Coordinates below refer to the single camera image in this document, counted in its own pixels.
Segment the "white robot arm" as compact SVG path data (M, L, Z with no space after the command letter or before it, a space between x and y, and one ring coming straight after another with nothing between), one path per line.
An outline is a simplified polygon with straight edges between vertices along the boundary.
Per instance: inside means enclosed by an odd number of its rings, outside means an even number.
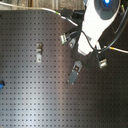
M106 28L114 21L121 0L88 0L77 51L89 54Z

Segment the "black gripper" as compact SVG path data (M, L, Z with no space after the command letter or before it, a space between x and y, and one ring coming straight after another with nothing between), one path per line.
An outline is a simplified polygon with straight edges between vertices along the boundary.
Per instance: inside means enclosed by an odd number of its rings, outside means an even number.
M86 56L81 55L76 50L73 50L71 52L71 58L76 61L74 63L73 69L72 69L69 79L68 79L68 81L71 84L73 84L76 81L82 66L86 67L86 68L89 68L91 66L92 60L95 55L96 55L95 52L91 52Z

